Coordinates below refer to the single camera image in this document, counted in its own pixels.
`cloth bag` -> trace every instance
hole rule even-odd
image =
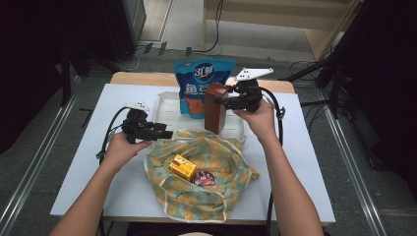
[[[199,187],[174,174],[169,164],[176,154],[210,172],[215,185]],[[246,163],[237,139],[222,140],[206,130],[177,130],[171,140],[158,140],[144,164],[166,215],[183,222],[224,222],[242,192],[260,176]]]

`person's right hand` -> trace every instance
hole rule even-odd
[[[260,108],[254,113],[245,110],[233,110],[233,113],[248,122],[249,127],[260,141],[276,137],[273,112],[273,107],[264,99],[261,100]]]

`person's left hand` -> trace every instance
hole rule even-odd
[[[111,138],[105,157],[100,166],[106,166],[116,173],[140,150],[149,147],[151,144],[152,141],[142,141],[137,144],[130,144],[126,140],[125,134],[117,133]]]

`hand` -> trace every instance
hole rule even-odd
[[[126,140],[125,134],[117,133],[111,138],[106,155],[100,166],[106,166],[116,173],[140,150],[149,147],[151,144],[152,141],[142,141],[138,144],[130,144]]]
[[[260,108],[254,113],[245,110],[233,110],[233,113],[248,122],[251,130],[261,141],[276,137],[273,111],[273,107],[262,99]]]

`small package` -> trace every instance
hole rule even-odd
[[[181,178],[191,181],[196,173],[197,165],[177,154],[169,164],[169,169]]]
[[[209,85],[224,85],[232,74],[235,61],[222,59],[200,59],[174,64],[175,78],[180,87],[181,114],[192,118],[205,118],[205,95]]]

